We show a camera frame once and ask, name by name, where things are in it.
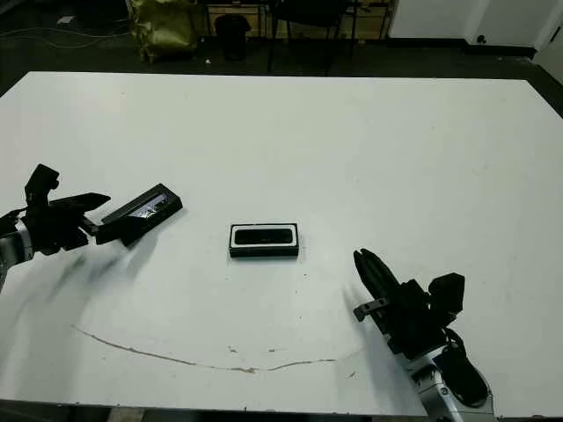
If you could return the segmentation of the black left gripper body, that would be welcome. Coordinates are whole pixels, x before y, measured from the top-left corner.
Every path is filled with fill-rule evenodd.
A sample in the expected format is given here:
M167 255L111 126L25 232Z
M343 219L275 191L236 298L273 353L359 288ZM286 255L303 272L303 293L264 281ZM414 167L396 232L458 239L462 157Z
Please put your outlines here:
M22 218L31 238L33 251L52 255L60 250L71 251L86 246L88 236L81 230L84 215L51 215L48 201L28 205Z

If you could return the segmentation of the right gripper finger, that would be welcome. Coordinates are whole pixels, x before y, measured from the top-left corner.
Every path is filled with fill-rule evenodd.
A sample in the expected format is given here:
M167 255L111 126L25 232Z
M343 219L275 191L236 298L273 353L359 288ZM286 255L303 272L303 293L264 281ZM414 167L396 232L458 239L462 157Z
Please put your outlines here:
M354 262L362 284L374 299L388 298L388 286L381 259L369 250L354 251Z
M391 299L399 289L399 282L390 268L374 252L359 250L359 275L363 285L374 298Z

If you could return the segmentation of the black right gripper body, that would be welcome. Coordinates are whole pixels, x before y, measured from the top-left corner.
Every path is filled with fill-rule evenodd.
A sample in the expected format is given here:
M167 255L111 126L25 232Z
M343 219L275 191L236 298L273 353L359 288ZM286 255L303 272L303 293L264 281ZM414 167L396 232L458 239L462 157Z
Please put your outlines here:
M451 280L434 279L428 291L409 280L391 299L372 297L353 313L359 322L371 318L393 353L416 359L447 343L444 327L451 321Z

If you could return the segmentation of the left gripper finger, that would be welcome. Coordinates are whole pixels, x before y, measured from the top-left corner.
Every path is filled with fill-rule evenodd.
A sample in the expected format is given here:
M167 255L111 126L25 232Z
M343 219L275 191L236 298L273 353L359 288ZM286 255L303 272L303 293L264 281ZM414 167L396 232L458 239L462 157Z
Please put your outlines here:
M51 215L80 216L101 207L109 200L110 197L102 193L84 193L58 200L51 200L48 204L48 212Z
M109 243L121 239L127 234L128 228L125 222L111 222L99 225L94 233L96 245Z

